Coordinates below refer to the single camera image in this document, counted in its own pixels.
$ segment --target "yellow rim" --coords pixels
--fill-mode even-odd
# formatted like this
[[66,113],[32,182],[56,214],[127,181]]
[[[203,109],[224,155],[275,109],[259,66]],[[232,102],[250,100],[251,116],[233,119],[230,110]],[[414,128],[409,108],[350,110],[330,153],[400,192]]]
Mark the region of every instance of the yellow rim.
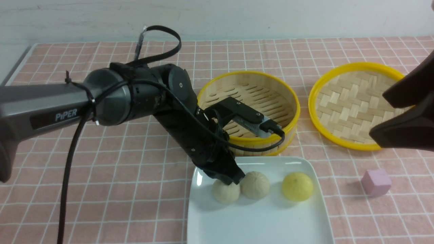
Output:
[[276,155],[279,155],[280,153],[282,153],[291,144],[291,142],[293,141],[295,135],[296,134],[293,133],[292,136],[289,138],[288,142],[285,145],[283,145],[277,151],[269,153],[269,154],[266,154],[265,156],[276,156]]
[[[197,102],[199,103],[199,101],[201,100],[201,97],[204,93],[204,91],[207,89],[207,87],[209,85],[211,85],[213,82],[220,80],[221,78],[224,78],[226,76],[232,76],[232,75],[238,75],[238,74],[246,74],[246,73],[250,73],[250,74],[258,74],[258,75],[263,75],[263,76],[267,76],[268,78],[271,78],[275,81],[280,82],[281,84],[283,84],[294,96],[296,104],[297,104],[297,108],[296,108],[296,114],[294,116],[294,118],[292,119],[292,121],[283,128],[283,131],[285,132],[285,134],[287,134],[297,123],[299,117],[300,117],[300,103],[298,101],[298,97],[296,95],[296,93],[292,90],[292,88],[287,85],[286,83],[284,83],[282,80],[266,74],[266,73],[262,73],[262,72],[258,72],[258,71],[248,71],[248,70],[243,70],[243,71],[236,71],[236,72],[230,72],[230,73],[226,73],[223,74],[221,76],[218,76],[214,79],[212,79],[210,82],[208,82],[199,92],[199,95],[197,96]],[[266,143],[272,143],[275,140],[279,140],[280,137],[278,135],[272,134],[270,137],[268,138],[242,138],[242,137],[235,137],[235,136],[229,136],[229,139],[233,142],[233,143],[243,143],[245,146],[252,146],[252,145],[257,145],[258,143],[261,144],[266,144]]]
[[378,63],[349,63],[349,64],[339,66],[337,68],[330,70],[325,75],[323,75],[313,86],[312,91],[310,92],[309,95],[309,114],[314,126],[319,130],[321,134],[323,134],[330,141],[338,145],[341,145],[343,147],[347,147],[355,150],[361,150],[361,151],[380,150],[381,147],[377,144],[357,144],[334,136],[319,122],[318,115],[316,114],[316,109],[315,109],[316,97],[318,96],[319,91],[321,91],[321,88],[327,82],[329,82],[329,80],[343,73],[352,72],[352,71],[361,71],[361,70],[377,72],[385,76],[388,76],[391,79],[394,79],[396,81],[399,81],[404,77],[404,75],[401,74],[399,71]]

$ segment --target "table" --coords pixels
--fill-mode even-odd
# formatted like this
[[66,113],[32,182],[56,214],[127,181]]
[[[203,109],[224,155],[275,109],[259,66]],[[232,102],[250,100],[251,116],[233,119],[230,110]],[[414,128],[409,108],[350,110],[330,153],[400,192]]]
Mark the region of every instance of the table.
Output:
[[[176,42],[144,43],[146,56]],[[109,62],[132,60],[131,42],[37,44],[11,85],[74,81]],[[359,152],[337,146],[314,128],[307,108],[316,80],[349,62],[376,62],[402,73],[434,49],[432,36],[184,42],[176,63],[200,90],[211,78],[258,70],[283,79],[297,93],[296,137],[281,154],[309,160],[326,201],[336,244],[434,243],[434,153],[409,149]],[[75,126],[19,145],[10,181],[0,185],[3,244],[56,240],[59,195]],[[359,183],[367,169],[385,168],[392,189],[367,198]],[[152,117],[85,126],[69,184],[65,243],[186,243],[194,165]]]
[[29,48],[30,46],[27,44],[0,43],[0,84],[4,85],[3,81],[9,79],[11,71],[14,70]]

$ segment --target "robotic arm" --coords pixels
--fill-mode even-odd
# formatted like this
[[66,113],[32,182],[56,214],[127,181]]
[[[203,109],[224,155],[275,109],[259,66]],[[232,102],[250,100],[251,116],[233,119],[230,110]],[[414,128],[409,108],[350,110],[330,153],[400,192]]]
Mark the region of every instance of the robotic arm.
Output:
[[[163,26],[147,30],[152,28],[179,37]],[[248,148],[228,143],[229,135],[222,128],[234,120],[258,136],[274,132],[282,137],[271,147],[250,148],[256,152],[278,146],[284,133],[273,120],[233,98],[202,110],[186,70],[174,64],[147,66],[172,56],[180,48],[181,42],[166,54],[128,64],[111,63],[109,68],[91,72],[80,84],[73,83],[67,72],[65,84],[2,87],[0,181],[9,180],[20,142],[76,124],[91,110],[93,120],[105,126],[153,115],[209,177],[227,185],[238,184],[245,174],[235,163],[229,146]]]
[[434,151],[434,51],[383,97],[394,108],[412,108],[372,128],[375,142],[382,148]]

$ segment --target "white plate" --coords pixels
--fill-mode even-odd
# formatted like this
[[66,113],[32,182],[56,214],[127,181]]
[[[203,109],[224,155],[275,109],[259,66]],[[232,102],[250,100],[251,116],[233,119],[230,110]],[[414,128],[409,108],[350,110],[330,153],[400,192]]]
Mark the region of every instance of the white plate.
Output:
[[[259,171],[271,183],[270,194],[253,201],[243,195],[232,205],[217,202],[214,180],[194,171],[188,207],[188,244],[333,244],[332,229],[312,165],[296,157],[238,157],[245,172]],[[304,172],[313,181],[313,196],[298,204],[281,194],[283,178]]]

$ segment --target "white wall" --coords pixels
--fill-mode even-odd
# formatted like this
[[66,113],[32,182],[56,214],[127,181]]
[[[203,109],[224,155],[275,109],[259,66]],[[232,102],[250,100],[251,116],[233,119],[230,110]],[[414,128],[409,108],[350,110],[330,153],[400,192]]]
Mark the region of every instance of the white wall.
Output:
[[0,0],[0,43],[135,40],[144,23],[183,40],[434,34],[431,0]]

